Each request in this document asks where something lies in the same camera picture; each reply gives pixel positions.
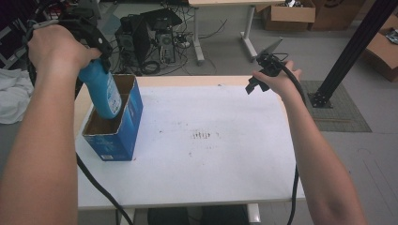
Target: blue bottle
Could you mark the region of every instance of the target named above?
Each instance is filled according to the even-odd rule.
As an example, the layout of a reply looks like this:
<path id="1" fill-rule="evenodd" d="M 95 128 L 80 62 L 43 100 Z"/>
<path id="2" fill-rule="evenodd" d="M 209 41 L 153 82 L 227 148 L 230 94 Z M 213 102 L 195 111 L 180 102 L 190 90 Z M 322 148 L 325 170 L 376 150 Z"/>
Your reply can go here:
<path id="1" fill-rule="evenodd" d="M 80 70 L 79 78 L 88 88 L 91 100 L 100 117 L 113 119 L 120 111 L 122 100 L 111 72 L 103 69 L 96 59 Z"/>

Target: person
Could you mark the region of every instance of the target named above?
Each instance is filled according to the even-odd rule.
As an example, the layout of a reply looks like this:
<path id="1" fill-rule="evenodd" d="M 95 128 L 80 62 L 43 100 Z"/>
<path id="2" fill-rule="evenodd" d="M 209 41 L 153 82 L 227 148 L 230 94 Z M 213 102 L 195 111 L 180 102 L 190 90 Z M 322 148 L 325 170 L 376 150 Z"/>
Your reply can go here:
<path id="1" fill-rule="evenodd" d="M 0 183 L 2 224 L 77 224 L 73 137 L 74 85 L 81 68 L 100 56 L 58 25 L 35 30 L 28 43 L 38 77 Z M 301 70 L 294 70 L 296 77 Z M 314 224 L 366 224 L 355 187 L 283 72 L 253 72 L 281 96 L 298 172 Z"/>

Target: black pole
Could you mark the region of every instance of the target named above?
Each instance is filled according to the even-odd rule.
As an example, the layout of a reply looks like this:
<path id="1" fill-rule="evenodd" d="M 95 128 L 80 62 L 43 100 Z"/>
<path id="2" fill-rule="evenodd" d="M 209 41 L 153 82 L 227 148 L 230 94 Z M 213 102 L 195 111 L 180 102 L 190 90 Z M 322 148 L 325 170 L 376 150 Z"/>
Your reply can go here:
<path id="1" fill-rule="evenodd" d="M 380 27 L 398 6 L 398 0 L 376 0 L 368 14 L 360 23 L 357 31 L 345 46 L 328 77 L 319 89 L 311 96 L 315 108 L 323 108 L 329 102 L 333 92 L 352 68 L 362 52 L 372 41 Z"/>

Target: cardboard box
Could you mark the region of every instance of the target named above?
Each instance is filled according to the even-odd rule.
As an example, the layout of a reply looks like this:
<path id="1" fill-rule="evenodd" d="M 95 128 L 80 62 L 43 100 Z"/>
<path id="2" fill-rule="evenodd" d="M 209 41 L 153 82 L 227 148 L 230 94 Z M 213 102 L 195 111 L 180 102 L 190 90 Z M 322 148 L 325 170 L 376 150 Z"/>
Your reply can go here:
<path id="1" fill-rule="evenodd" d="M 306 31 L 308 23 L 315 20 L 315 5 L 311 0 L 301 1 L 304 7 L 280 7 L 272 5 L 263 10 L 263 22 L 266 30 Z"/>
<path id="2" fill-rule="evenodd" d="M 313 0 L 316 6 L 313 31 L 346 30 L 362 9 L 365 0 Z"/>
<path id="3" fill-rule="evenodd" d="M 392 83 L 398 82 L 398 45 L 385 35 L 398 29 L 398 17 L 391 15 L 362 54 L 362 59 Z"/>
<path id="4" fill-rule="evenodd" d="M 122 108 L 112 120 L 102 119 L 93 109 L 84 126 L 83 137 L 103 161 L 132 159 L 143 101 L 135 76 L 114 75 Z"/>

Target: person's right arm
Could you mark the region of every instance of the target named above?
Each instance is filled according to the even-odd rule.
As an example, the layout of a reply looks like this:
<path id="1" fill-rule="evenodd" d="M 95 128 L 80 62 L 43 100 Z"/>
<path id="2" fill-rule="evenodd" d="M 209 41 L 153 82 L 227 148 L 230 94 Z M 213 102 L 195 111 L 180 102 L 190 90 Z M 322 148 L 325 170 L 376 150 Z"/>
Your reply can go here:
<path id="1" fill-rule="evenodd" d="M 296 77 L 301 70 L 286 67 Z M 314 224 L 367 224 L 353 182 L 341 160 L 318 130 L 299 91 L 283 72 L 253 76 L 267 83 L 282 98 L 295 149 L 298 173 Z"/>

